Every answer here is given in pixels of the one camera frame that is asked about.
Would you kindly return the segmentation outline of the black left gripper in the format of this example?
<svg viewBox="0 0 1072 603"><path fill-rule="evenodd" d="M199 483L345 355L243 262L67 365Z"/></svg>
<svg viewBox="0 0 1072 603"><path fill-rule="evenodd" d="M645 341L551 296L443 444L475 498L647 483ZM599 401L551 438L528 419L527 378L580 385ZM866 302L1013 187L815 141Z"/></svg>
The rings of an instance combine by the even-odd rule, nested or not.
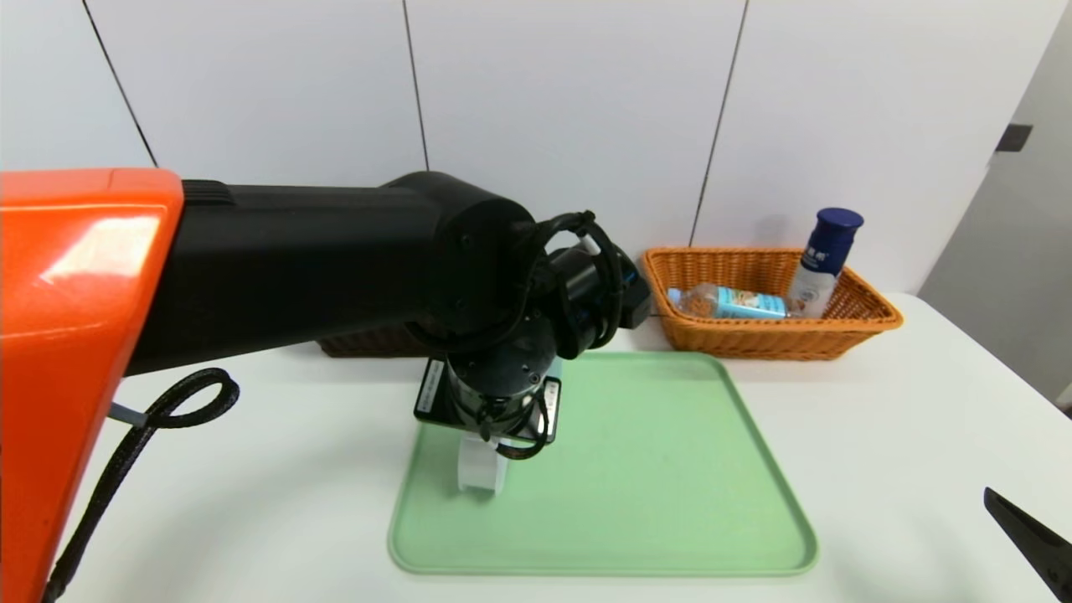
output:
<svg viewBox="0 0 1072 603"><path fill-rule="evenodd" d="M501 444L551 444L559 427L560 385L552 326L523 322L482 351L429 359L414 417Z"/></svg>

